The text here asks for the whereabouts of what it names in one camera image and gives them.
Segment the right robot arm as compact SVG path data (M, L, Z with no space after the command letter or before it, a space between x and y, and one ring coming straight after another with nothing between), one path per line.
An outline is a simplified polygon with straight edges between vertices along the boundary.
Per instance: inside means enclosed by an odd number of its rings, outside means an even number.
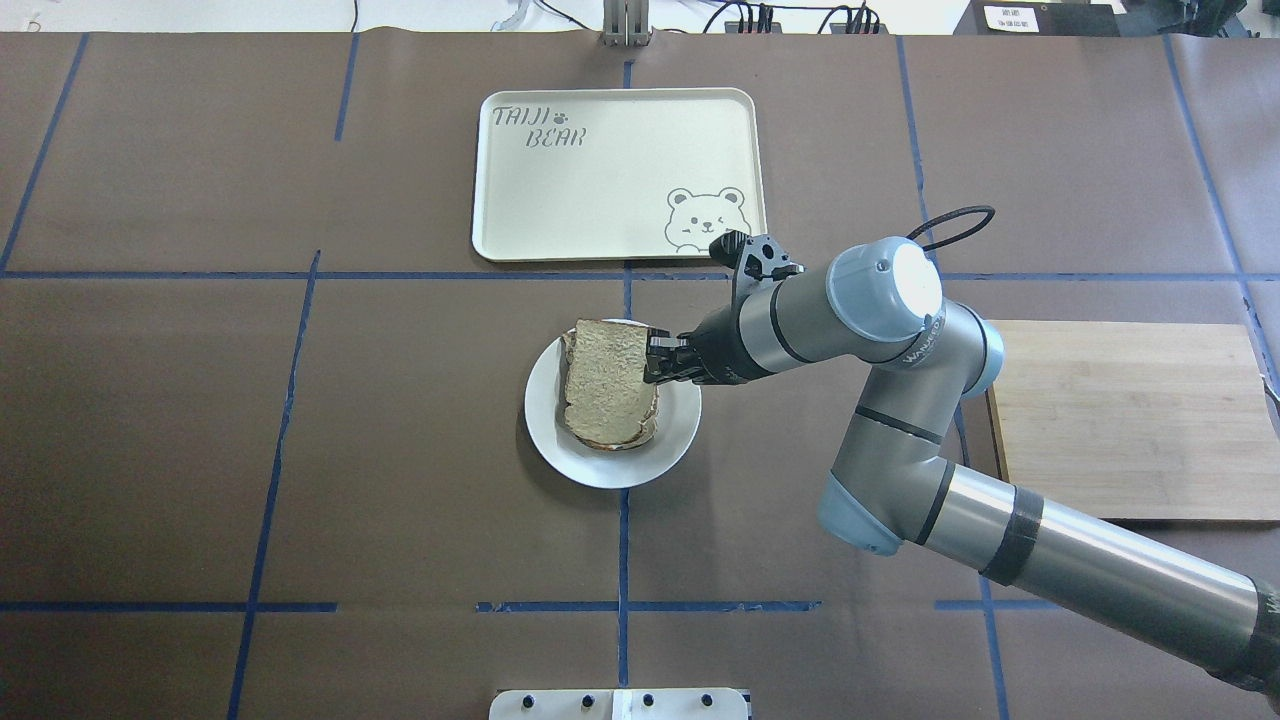
M740 386L867 363L819 506L832 536L881 556L913 542L1277 703L1270 584L942 456L960 402L998 375L1004 341L945 297L918 243L887 237L808 270L769 236L731 232L710 255L733 270L731 302L682 334L649 329L645 379Z

